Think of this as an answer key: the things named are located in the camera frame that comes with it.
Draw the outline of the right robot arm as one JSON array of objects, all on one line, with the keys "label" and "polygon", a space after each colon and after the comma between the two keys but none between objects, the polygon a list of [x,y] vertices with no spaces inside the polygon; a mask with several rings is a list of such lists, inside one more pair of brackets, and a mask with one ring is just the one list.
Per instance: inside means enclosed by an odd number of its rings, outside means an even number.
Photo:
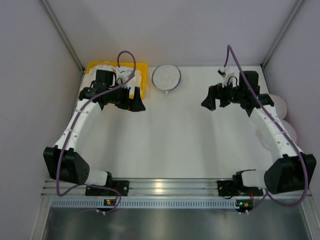
[{"label": "right robot arm", "polygon": [[266,169],[248,169],[236,172],[233,180],[242,189],[267,189],[271,194],[281,194],[308,188],[316,167],[312,154],[305,154],[292,141],[282,124],[273,100],[260,92],[259,74],[247,70],[235,77],[229,67],[221,67],[218,73],[223,82],[208,88],[208,95],[201,106],[214,111],[216,101],[224,108],[239,104],[246,111],[263,136],[272,164]]}]

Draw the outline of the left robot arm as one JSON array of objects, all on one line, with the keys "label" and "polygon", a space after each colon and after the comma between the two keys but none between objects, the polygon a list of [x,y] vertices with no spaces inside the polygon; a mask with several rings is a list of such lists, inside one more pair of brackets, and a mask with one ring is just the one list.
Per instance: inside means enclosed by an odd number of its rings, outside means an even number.
[{"label": "left robot arm", "polygon": [[106,105],[131,112],[145,111],[141,83],[141,72],[126,66],[99,66],[85,75],[70,122],[54,146],[43,152],[51,179],[76,185],[107,185],[111,173],[93,169],[80,151]]}]

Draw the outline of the clear mesh laundry bag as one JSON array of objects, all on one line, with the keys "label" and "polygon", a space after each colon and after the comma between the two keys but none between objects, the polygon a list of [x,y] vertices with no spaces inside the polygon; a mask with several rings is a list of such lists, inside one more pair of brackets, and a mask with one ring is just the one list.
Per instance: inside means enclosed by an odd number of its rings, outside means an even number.
[{"label": "clear mesh laundry bag", "polygon": [[151,75],[152,84],[165,95],[175,90],[182,81],[181,70],[173,64],[157,66]]}]

